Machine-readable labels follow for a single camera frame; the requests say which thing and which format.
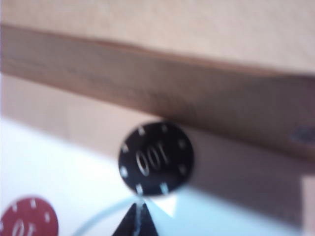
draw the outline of wood grain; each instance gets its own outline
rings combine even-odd
[[[315,127],[314,75],[182,58],[105,41],[1,26],[4,73],[314,158],[292,140]]]

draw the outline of wooden board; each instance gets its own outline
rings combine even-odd
[[[2,0],[1,22],[315,73],[314,0]]]
[[[253,144],[312,158],[314,75],[285,74],[1,26],[1,70]]]

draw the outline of white edge spot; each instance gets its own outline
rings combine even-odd
[[[124,144],[122,147],[123,153],[129,152],[129,148],[127,146],[127,144]]]
[[[136,185],[136,191],[139,195],[143,194],[143,189],[140,183]]]
[[[50,222],[50,215],[49,215],[48,212],[45,212],[44,217],[45,217],[45,222],[46,223]]]
[[[127,171],[127,168],[125,166],[121,166],[119,171],[120,171],[120,175],[123,178],[127,178],[128,177],[128,171]]]
[[[145,135],[145,131],[144,131],[144,128],[142,127],[142,126],[140,126],[139,128],[138,128],[138,132],[139,132],[139,135],[140,136],[143,136],[143,135]]]
[[[31,204],[31,208],[33,208],[33,209],[36,208],[36,201],[35,201],[35,199],[31,199],[30,204]]]
[[[180,173],[181,173],[182,175],[185,175],[185,174],[187,173],[187,168],[186,168],[186,166],[185,166],[184,164],[180,164],[180,165],[178,166],[178,169],[179,169],[179,171],[180,171]]]
[[[166,133],[167,132],[167,126],[165,124],[162,125],[162,131],[163,133]]]
[[[163,182],[160,185],[162,194],[168,194],[168,186],[167,183]]]
[[[16,203],[13,204],[12,210],[13,210],[13,212],[17,212],[18,211],[18,206],[16,205]]]

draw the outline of red poker chip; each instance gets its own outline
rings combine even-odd
[[[55,211],[45,200],[31,197],[13,203],[1,218],[0,236],[57,236]]]

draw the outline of white surface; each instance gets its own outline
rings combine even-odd
[[[4,76],[1,213],[20,197],[38,195],[56,210],[60,236],[93,217],[83,235],[110,236],[134,202],[119,176],[119,148],[134,127],[157,119]],[[160,236],[299,236],[302,229],[315,235],[314,165],[185,131],[196,155],[189,185],[145,199]],[[303,218],[301,229],[288,212]]]

